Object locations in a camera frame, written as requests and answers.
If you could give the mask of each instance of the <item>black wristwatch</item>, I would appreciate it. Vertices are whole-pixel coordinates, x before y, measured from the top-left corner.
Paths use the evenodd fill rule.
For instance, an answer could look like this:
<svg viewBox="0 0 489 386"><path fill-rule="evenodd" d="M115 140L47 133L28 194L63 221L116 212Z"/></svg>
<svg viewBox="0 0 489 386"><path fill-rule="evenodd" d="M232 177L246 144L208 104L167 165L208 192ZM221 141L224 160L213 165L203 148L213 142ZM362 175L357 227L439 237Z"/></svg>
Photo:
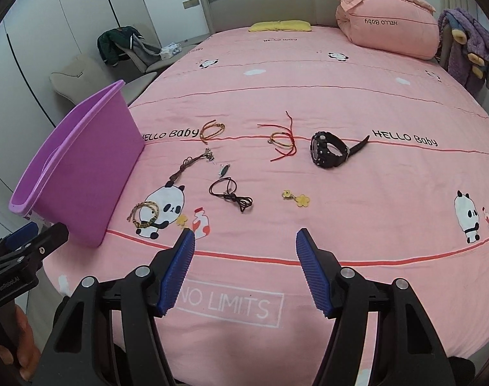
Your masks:
<svg viewBox="0 0 489 386"><path fill-rule="evenodd" d="M345 162L351 155L359 152L368 142L369 135L354 147L348 146L334 134L330 132L318 132L311 140L312 161L318 167L332 168L338 167ZM333 145L341 153L335 155L328 149L328 144Z"/></svg>

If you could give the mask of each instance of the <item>black cord necklace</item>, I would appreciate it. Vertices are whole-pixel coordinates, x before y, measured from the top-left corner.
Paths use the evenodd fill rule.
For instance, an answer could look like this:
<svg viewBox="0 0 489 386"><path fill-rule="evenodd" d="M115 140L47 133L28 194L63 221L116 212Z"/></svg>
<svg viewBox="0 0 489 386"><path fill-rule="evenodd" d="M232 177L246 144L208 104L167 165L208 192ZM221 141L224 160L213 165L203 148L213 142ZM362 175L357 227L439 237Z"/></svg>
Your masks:
<svg viewBox="0 0 489 386"><path fill-rule="evenodd" d="M227 181L226 191L222 194L214 193L213 187L216 184L221 183L222 181ZM214 183L212 183L212 185L209 187L210 194L219 198L223 198L225 200L236 202L239 205L241 212L244 212L248 207L250 207L253 204L253 199L251 197L236 196L236 191L237 191L237 183L232 179L232 177L225 177L223 179L219 179Z"/></svg>

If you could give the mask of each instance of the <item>bed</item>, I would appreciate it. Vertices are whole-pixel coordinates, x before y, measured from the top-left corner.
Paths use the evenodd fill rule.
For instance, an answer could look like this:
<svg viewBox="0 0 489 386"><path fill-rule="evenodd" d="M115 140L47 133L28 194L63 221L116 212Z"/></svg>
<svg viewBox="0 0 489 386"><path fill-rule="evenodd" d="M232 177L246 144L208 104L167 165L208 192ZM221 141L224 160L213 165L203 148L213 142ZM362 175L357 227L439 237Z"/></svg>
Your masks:
<svg viewBox="0 0 489 386"><path fill-rule="evenodd" d="M332 322L315 308L296 256L296 233L306 227L364 277L409 280L449 356L469 357L486 344L489 117L482 107L432 61L350 43L331 27L335 0L201 1L213 35L130 106L146 147L102 245L70 243L45 260L56 288L71 293L86 275L122 277L191 227L196 253L187 279L158 321L173 375L194 386L307 385ZM291 18L313 31L248 32L255 22ZM289 127L286 112L297 153L271 161L279 156L268 143L277 129L257 125ZM210 120L225 124L208 142L214 161L198 161L169 184L185 158L204 152L200 129ZM310 156L320 130L349 146L370 140L324 170ZM244 213L209 194L227 164L236 194L253 198ZM129 213L158 189L171 199L161 218L168 224L136 230ZM310 201L285 199L285 190Z"/></svg>

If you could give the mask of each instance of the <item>brown leather bracelet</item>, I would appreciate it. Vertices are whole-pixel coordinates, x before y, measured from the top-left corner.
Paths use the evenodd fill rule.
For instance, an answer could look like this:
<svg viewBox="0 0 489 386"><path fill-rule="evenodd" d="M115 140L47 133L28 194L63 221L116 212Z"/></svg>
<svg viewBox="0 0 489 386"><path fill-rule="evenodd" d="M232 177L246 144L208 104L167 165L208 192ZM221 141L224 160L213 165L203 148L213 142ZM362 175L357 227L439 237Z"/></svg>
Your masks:
<svg viewBox="0 0 489 386"><path fill-rule="evenodd" d="M211 138L214 138L215 136L220 135L225 130L225 124L224 123L213 123L213 122L215 122L215 120L211 120L210 122L205 123L203 125L202 129L200 130L200 139L203 141L203 143L205 145L209 145L208 142L207 142L207 140L209 140ZM207 129L210 129L211 127L218 127L219 129L216 132L214 132L214 133L212 133L210 135L205 136L203 133Z"/></svg>

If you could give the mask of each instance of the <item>light switch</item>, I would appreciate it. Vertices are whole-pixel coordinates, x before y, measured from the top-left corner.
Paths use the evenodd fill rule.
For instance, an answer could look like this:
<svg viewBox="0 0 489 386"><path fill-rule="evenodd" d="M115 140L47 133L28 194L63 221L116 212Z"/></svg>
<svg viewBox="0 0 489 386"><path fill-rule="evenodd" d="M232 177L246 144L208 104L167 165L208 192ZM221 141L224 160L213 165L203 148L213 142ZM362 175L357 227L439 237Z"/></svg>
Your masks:
<svg viewBox="0 0 489 386"><path fill-rule="evenodd" d="M184 5L184 8L190 8L190 7L196 7L197 5L200 5L199 0L187 0L182 3Z"/></svg>

